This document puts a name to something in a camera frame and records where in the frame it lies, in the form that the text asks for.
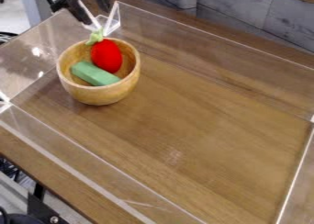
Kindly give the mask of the wooden bowl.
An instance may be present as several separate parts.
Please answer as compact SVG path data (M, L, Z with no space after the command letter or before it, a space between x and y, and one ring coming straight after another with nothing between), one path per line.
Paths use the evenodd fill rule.
M56 73L68 94L81 103L104 106L127 97L140 77L141 60L124 40L105 38L86 45L85 40L60 54Z

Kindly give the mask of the red plush strawberry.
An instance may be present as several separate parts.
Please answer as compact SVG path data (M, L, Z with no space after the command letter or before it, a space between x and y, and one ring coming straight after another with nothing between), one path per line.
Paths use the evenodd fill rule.
M115 42L104 38L101 28L90 33L85 45L90 48L94 66L108 73L116 73L123 64L123 55Z

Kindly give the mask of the clear acrylic tray enclosure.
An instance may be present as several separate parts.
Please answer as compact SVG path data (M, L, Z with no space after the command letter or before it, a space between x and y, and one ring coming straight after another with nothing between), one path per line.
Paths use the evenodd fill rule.
M121 6L141 66L88 106L56 71L86 38L58 13L0 46L0 155L96 224L314 224L314 55Z

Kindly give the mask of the black table leg bracket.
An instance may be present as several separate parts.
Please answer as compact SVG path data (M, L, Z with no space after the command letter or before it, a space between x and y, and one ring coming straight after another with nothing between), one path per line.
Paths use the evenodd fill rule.
M26 214L42 224L69 224L58 213L44 204L45 188L36 184L34 191L28 194Z

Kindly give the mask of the green rectangular block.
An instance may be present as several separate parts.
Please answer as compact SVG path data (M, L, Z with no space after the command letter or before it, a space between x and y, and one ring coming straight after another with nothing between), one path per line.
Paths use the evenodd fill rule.
M69 68L70 73L93 86L115 84L120 78L97 68L90 62L77 62Z

